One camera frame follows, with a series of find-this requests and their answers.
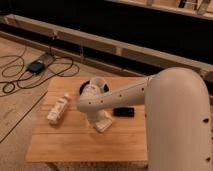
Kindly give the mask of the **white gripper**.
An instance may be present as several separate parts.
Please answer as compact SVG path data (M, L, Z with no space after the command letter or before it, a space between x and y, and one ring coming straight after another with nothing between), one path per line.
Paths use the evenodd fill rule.
M109 113L105 110L100 110L98 112L92 112L92 113L87 113L87 119L90 124L94 126L96 122L99 122L104 119L111 119L112 117L109 115Z

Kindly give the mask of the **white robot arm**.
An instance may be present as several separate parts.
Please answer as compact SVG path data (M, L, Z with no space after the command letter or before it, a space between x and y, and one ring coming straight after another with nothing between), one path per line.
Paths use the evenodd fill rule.
M191 69L172 67L118 89L82 94L77 109L142 105L149 171L213 171L211 110L207 86Z

